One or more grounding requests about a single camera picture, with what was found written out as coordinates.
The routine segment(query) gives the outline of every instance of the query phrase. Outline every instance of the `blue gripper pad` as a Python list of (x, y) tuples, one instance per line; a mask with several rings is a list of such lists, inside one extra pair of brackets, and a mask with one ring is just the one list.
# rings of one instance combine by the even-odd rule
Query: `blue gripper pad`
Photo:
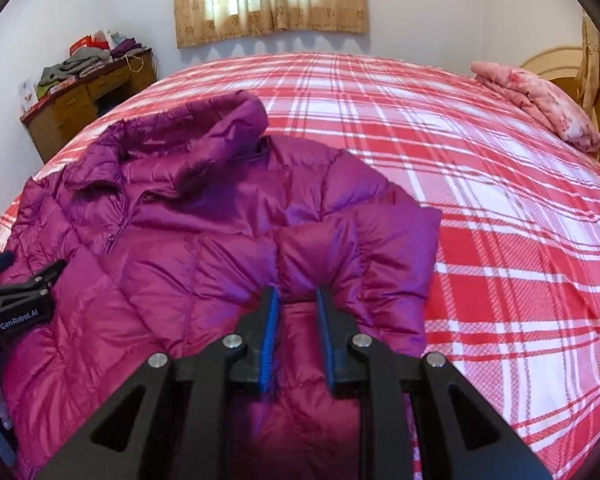
[(269, 307), (264, 333), (262, 335), (262, 349), (260, 351), (260, 376), (258, 389), (263, 394), (273, 374), (273, 351), (276, 346), (276, 333), (278, 331), (278, 317), (280, 315), (280, 302), (278, 293), (274, 288), (270, 290)]
[(322, 346), (322, 365), (327, 386), (333, 393), (335, 387), (335, 363), (333, 355), (333, 343), (331, 341), (331, 330), (329, 326), (329, 314), (327, 313), (328, 302), (333, 301), (331, 291), (319, 288), (316, 294), (316, 307), (318, 318), (318, 332), (320, 334), (320, 345)]

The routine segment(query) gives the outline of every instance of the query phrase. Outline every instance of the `jacket sleeve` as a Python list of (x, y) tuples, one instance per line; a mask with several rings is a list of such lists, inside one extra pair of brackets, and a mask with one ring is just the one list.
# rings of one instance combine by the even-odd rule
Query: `jacket sleeve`
[(20, 208), (5, 250), (13, 251), (14, 264), (0, 274), (0, 285), (23, 282), (54, 261), (69, 259), (71, 230), (55, 200), (54, 174), (41, 182), (29, 179), (20, 199)]
[[(358, 280), (340, 280), (338, 301), (362, 330), (394, 351), (421, 355), (442, 213), (341, 153), (324, 179), (322, 216), (323, 221), (340, 218), (341, 230), (355, 240), (355, 264), (348, 268)], [(347, 291), (347, 283), (357, 283), (355, 292)]]

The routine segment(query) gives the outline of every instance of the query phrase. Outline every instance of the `plaid duvet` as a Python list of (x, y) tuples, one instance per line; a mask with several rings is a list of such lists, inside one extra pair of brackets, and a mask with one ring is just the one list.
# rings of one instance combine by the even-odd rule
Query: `plaid duvet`
[[(115, 121), (248, 89), (269, 133), (345, 148), (443, 211), (427, 342), (496, 407), (556, 479), (600, 437), (600, 165), (474, 80), (333, 54), (219, 60), (90, 124), (36, 179)], [(0, 250), (18, 199), (0, 217)]]

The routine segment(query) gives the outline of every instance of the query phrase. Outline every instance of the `quilted puffer fabric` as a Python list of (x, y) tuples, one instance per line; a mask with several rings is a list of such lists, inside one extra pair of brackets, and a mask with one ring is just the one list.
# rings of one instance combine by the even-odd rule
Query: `quilted puffer fabric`
[(262, 136), (238, 92), (110, 126), (24, 190), (0, 283), (58, 258), (52, 322), (6, 360), (18, 472), (32, 478), (154, 352), (197, 354), (258, 306), (283, 302), (270, 392), (235, 407), (240, 478), (357, 477), (358, 407), (327, 390), (315, 290), (331, 285), (362, 330), (425, 347), (440, 212), (343, 150)]

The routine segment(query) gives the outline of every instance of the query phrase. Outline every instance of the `desk drawer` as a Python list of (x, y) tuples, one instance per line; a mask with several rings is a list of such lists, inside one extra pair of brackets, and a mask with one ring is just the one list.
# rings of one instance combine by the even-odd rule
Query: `desk drawer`
[(123, 66), (88, 83), (87, 90), (91, 99), (95, 101), (128, 81), (131, 81), (131, 74), (128, 68)]
[(64, 142), (69, 142), (79, 134), (85, 126), (96, 120), (95, 108), (83, 108), (70, 118), (62, 119), (58, 124)]
[(56, 110), (62, 119), (70, 119), (84, 108), (93, 108), (85, 85), (72, 88), (56, 99)]
[(150, 54), (131, 56), (127, 58), (126, 62), (128, 63), (129, 71), (133, 74), (133, 76), (154, 71)]
[(138, 72), (133, 72), (131, 76), (135, 93), (141, 92), (156, 82), (154, 66), (151, 62), (151, 55), (144, 54), (141, 59), (144, 61), (144, 65), (142, 65), (139, 59), (130, 60), (132, 63), (131, 67), (134, 70), (138, 70)]
[(58, 124), (61, 120), (53, 106), (43, 109), (27, 127), (45, 164), (66, 144)]

